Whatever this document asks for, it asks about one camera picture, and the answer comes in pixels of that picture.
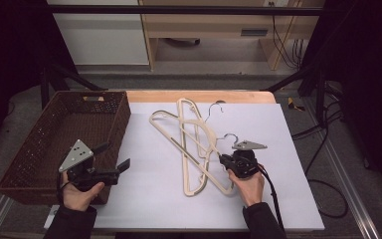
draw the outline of cable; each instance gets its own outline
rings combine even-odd
[[[286,63],[286,65],[292,69],[295,69],[295,65],[293,66],[290,66],[289,63],[287,62],[287,59],[290,61],[289,59],[289,56],[287,55],[287,49],[285,48],[285,45],[284,43],[282,42],[282,39],[281,39],[281,36],[279,36],[279,33],[276,29],[276,21],[275,21],[275,15],[272,15],[272,19],[273,19],[273,43],[275,44],[275,47],[276,49],[279,51],[279,54],[281,54],[282,56],[282,59],[284,59],[284,62]],[[279,38],[279,41],[281,42],[282,44],[282,49],[284,49],[284,52],[286,54],[286,57],[287,59],[285,58],[284,54],[282,53],[281,49],[278,47],[278,44],[276,43],[276,39],[275,39],[275,35],[278,35],[278,38]]]
[[[328,187],[330,187],[331,189],[335,190],[337,193],[340,194],[340,196],[343,198],[343,202],[344,202],[344,209],[343,209],[343,212],[340,213],[340,214],[337,214],[337,215],[332,215],[332,214],[328,214],[328,213],[325,213],[324,211],[318,209],[318,212],[326,217],[331,217],[331,218],[335,218],[335,219],[338,219],[338,218],[343,218],[347,213],[348,213],[348,210],[349,210],[349,204],[348,202],[345,200],[345,196],[343,195],[343,193],[335,186],[331,185],[330,183],[327,183],[325,181],[321,181],[321,180],[317,180],[317,179],[308,179],[308,182],[316,182],[316,183],[320,183],[320,184],[323,184],[323,185],[326,185]]]
[[[276,194],[275,187],[273,186],[273,183],[270,180],[269,174],[265,170],[265,168],[259,163],[258,163],[258,165],[259,165],[260,173],[266,178],[266,180],[268,181],[268,183],[271,187],[273,203],[275,205],[276,217],[278,218],[278,224],[281,227],[281,229],[283,230],[283,232],[285,232],[284,223],[282,221],[282,216],[281,216],[281,210],[279,209],[278,195]]]
[[[293,21],[293,18],[294,18],[294,16],[292,16],[291,19],[290,19],[290,23],[289,23],[289,25],[287,26],[286,34],[288,34],[289,31],[290,31],[290,26],[291,26],[291,22]],[[278,30],[277,30],[277,28],[276,28],[275,15],[272,15],[272,20],[273,20],[273,31],[274,31],[274,32],[273,32],[273,43],[275,44],[276,49],[277,49],[277,50],[279,51],[279,53],[281,54],[282,58],[284,59],[286,65],[287,65],[288,67],[290,67],[290,68],[292,68],[292,69],[299,69],[299,63],[296,62],[296,61],[293,61],[293,48],[292,48],[292,60],[290,59],[289,55],[287,54],[287,49],[286,49],[286,47],[285,47],[285,44],[284,44],[284,42],[282,41],[281,36],[279,35]],[[275,35],[278,36],[278,40],[279,40],[280,43],[281,43],[281,47],[282,47],[282,49],[283,49],[284,52],[285,52],[286,58],[285,58],[284,54],[282,53],[281,49],[278,47],[278,44],[276,43]]]
[[[341,116],[338,116],[338,114],[341,114],[341,110],[339,110],[339,111],[333,113],[331,116],[328,116],[329,109],[330,109],[332,106],[334,106],[334,105],[339,105],[339,104],[340,104],[340,101],[335,101],[335,102],[329,104],[326,108],[324,108],[324,118],[326,119],[326,120],[325,120],[325,124],[324,124],[324,128],[321,128],[320,130],[317,130],[317,131],[315,131],[315,132],[320,132],[320,131],[322,131],[323,129],[325,129],[325,136],[324,136],[324,138],[322,139],[320,146],[318,147],[318,149],[317,149],[317,151],[315,152],[315,154],[314,154],[314,156],[312,157],[312,159],[309,161],[309,164],[308,164],[307,168],[306,168],[305,171],[304,171],[304,175],[305,175],[305,177],[308,176],[309,170],[311,169],[313,163],[315,162],[315,160],[316,160],[318,154],[320,153],[322,147],[324,146],[324,144],[325,144],[325,142],[326,142],[326,140],[327,140],[328,133],[329,133],[329,128],[328,128],[329,125],[330,125],[332,122],[334,122],[335,120],[341,119]],[[297,134],[295,134],[295,135],[292,136],[292,139],[293,139],[293,140],[297,140],[297,139],[304,138],[304,137],[306,137],[306,136],[308,136],[308,135],[311,135],[311,134],[314,133],[313,131],[316,130],[317,128],[319,128],[319,127],[320,127],[320,125],[318,124],[318,125],[316,125],[316,126],[314,126],[314,127],[312,127],[312,128],[309,128],[309,129],[303,131],[303,132],[297,133]],[[330,183],[327,183],[327,182],[325,182],[325,181],[321,181],[321,180],[317,180],[317,179],[309,179],[309,178],[308,178],[307,181],[308,181],[308,182],[316,182],[316,183],[320,183],[320,184],[322,184],[322,185],[328,186],[328,187],[330,187],[331,189],[333,189],[334,191],[336,191],[336,192],[340,195],[340,197],[343,199],[343,202],[344,202],[344,210],[343,210],[342,213],[337,214],[337,215],[333,215],[333,214],[326,213],[326,212],[322,211],[320,208],[318,208],[318,212],[319,212],[321,215],[326,216],[326,217],[330,217],[330,218],[336,218],[336,219],[338,219],[338,218],[342,218],[342,217],[344,217],[344,216],[347,214],[347,212],[348,212],[348,208],[349,208],[348,202],[346,201],[346,199],[345,199],[343,193],[342,193],[337,187],[331,185]]]

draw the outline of white tabletop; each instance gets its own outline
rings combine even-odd
[[[211,104],[197,104],[203,119]],[[263,164],[278,194],[284,226],[287,231],[323,230],[324,225],[312,193],[303,174],[291,140],[287,123],[278,104],[221,104],[212,106],[207,125],[222,137],[235,134],[268,146],[256,149],[258,162]],[[182,159],[180,151],[149,123],[150,115],[164,110],[178,115],[172,103],[130,103],[131,118],[119,151],[118,163],[131,159],[130,169],[113,186],[107,205],[96,205],[95,228],[151,231],[237,231],[247,229],[242,216],[243,202],[237,189],[226,196],[209,180],[201,193],[185,196],[182,186]],[[179,140],[179,128],[169,121],[163,126]],[[221,153],[231,154],[235,139],[218,140]],[[198,182],[197,169],[191,181]],[[225,186],[228,173],[216,155],[211,157],[210,170]],[[269,184],[266,182],[264,201],[275,214]],[[54,218],[54,206],[45,228]]]

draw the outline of hand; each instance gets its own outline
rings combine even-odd
[[[63,183],[68,182],[68,175],[66,172],[63,173]],[[104,188],[104,183],[99,182],[89,191],[81,192],[75,186],[68,183],[64,187],[64,205],[65,207],[76,210],[76,211],[86,211],[90,205],[90,202],[97,197],[97,195]]]
[[[229,179],[231,179],[240,190],[241,198],[247,207],[262,202],[265,178],[260,172],[245,179],[238,178],[231,169],[228,169],[228,173]]]

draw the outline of brown woven basket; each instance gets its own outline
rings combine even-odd
[[[94,148],[95,168],[115,168],[131,111],[126,92],[57,92],[0,181],[0,192],[23,204],[58,204],[56,183],[64,155],[77,139]],[[106,204],[107,186],[92,202]]]

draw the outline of black cable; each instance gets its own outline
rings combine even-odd
[[[334,121],[336,121],[336,120],[340,120],[340,119],[342,119],[342,116],[338,116],[338,117],[336,117],[336,118],[334,118],[334,119],[330,119],[328,123],[331,124],[332,122],[334,122]],[[323,131],[323,130],[324,130],[324,128],[321,128],[321,129],[319,129],[319,130],[317,130],[317,131],[312,131],[312,132],[308,132],[308,133],[305,133],[305,134],[302,134],[302,135],[299,135],[299,136],[295,136],[295,137],[292,137],[292,140],[293,140],[293,141],[301,140],[301,139],[304,139],[304,138],[306,138],[306,137],[308,137],[308,136],[310,136],[310,135],[313,135],[313,134],[315,134],[315,133],[321,132],[321,131]]]
[[[278,218],[278,224],[283,230],[283,232],[285,232],[284,223],[282,221],[282,216],[281,216],[281,210],[279,209],[278,195],[276,194],[275,187],[273,186],[273,183],[270,180],[268,172],[265,170],[265,168],[261,164],[259,164],[259,170],[260,170],[260,173],[266,178],[266,180],[268,181],[271,187],[273,203],[275,205],[276,217]]]
[[[327,183],[325,181],[321,181],[321,180],[317,180],[317,179],[308,179],[307,180],[308,182],[316,182],[316,183],[320,183],[320,184],[323,184],[323,185],[326,185],[328,187],[330,187],[331,189],[335,190],[337,193],[340,194],[340,196],[343,198],[343,203],[345,205],[344,209],[343,209],[343,212],[340,213],[340,214],[337,214],[337,215],[332,215],[332,214],[328,214],[328,213],[325,213],[324,211],[318,209],[318,212],[326,217],[330,217],[330,218],[335,218],[335,219],[339,219],[339,218],[343,218],[347,213],[348,213],[348,210],[349,210],[349,204],[348,202],[346,201],[345,199],[345,196],[343,195],[343,193],[335,186],[331,185],[330,183]]]
[[[290,65],[289,65],[289,63],[287,62],[287,59],[285,58],[284,54],[282,53],[281,49],[278,47],[278,44],[276,43],[275,34],[278,34],[279,41],[281,42],[282,47],[283,47],[283,49],[284,49],[284,51],[285,51],[285,54],[287,55],[287,49],[285,49],[284,44],[282,43],[282,39],[281,39],[281,37],[279,36],[278,31],[276,30],[275,15],[272,15],[272,19],[273,19],[273,43],[275,44],[276,49],[279,51],[279,54],[281,54],[282,59],[284,59],[285,64],[286,64],[288,67],[294,69],[295,66],[290,66]]]
[[[333,103],[331,103],[330,105],[328,105],[328,106],[325,108],[325,110],[328,111],[330,107],[332,107],[333,105],[336,105],[336,104],[339,104],[339,102],[333,102]],[[338,111],[338,112],[332,114],[330,117],[325,117],[325,119],[326,119],[326,120],[330,120],[330,119],[332,119],[332,117],[334,117],[334,116],[337,115],[338,113],[341,113],[341,111]],[[315,126],[309,128],[309,129],[306,129],[306,130],[302,131],[302,132],[293,134],[291,137],[292,137],[292,139],[295,139],[296,137],[300,137],[300,136],[302,136],[302,135],[304,135],[304,134],[311,133],[311,132],[313,132],[315,129],[319,128],[319,127],[321,127],[321,124],[317,124],[317,125],[315,125]]]
[[[315,152],[314,156],[312,157],[311,161],[309,162],[308,167],[307,167],[307,168],[305,169],[305,171],[304,171],[304,175],[305,175],[305,177],[307,177],[310,168],[312,167],[313,163],[315,162],[315,159],[317,158],[319,152],[321,151],[322,147],[324,146],[324,144],[325,144],[325,142],[326,142],[326,140],[327,140],[328,132],[329,132],[329,128],[328,128],[328,127],[329,127],[330,123],[333,122],[333,121],[335,121],[335,120],[337,120],[337,119],[340,119],[340,117],[339,117],[339,118],[333,119],[332,121],[329,120],[329,119],[331,119],[332,117],[336,116],[337,114],[341,113],[341,111],[338,111],[338,112],[333,113],[332,116],[330,116],[330,117],[327,115],[327,114],[328,114],[328,111],[329,111],[329,109],[330,109],[330,107],[333,106],[333,105],[336,105],[336,104],[340,104],[340,101],[335,101],[335,102],[329,104],[329,105],[324,109],[324,118],[326,119],[326,120],[325,120],[325,124],[324,124],[324,129],[326,130],[326,132],[325,132],[325,136],[324,136],[323,140],[321,141],[321,144],[320,144],[320,146],[318,147],[317,151]],[[346,201],[346,198],[344,197],[343,193],[342,193],[338,188],[336,188],[335,186],[333,186],[333,185],[331,185],[331,184],[329,184],[329,183],[327,183],[327,182],[325,182],[325,181],[321,181],[321,180],[317,180],[317,179],[307,179],[307,181],[308,181],[308,182],[316,182],[316,183],[320,183],[320,184],[323,184],[323,185],[325,185],[325,186],[328,186],[328,187],[332,188],[333,190],[335,190],[335,191],[342,197],[342,199],[343,199],[343,202],[344,202],[344,210],[343,210],[343,212],[342,212],[341,214],[337,214],[337,215],[328,214],[328,213],[325,213],[324,211],[322,211],[322,210],[320,210],[320,209],[318,208],[318,212],[319,212],[321,215],[323,215],[323,216],[327,216],[327,217],[330,217],[330,218],[336,218],[336,219],[338,219],[338,218],[342,218],[342,217],[344,217],[344,216],[347,214],[347,212],[348,212],[348,208],[349,208],[348,202]]]

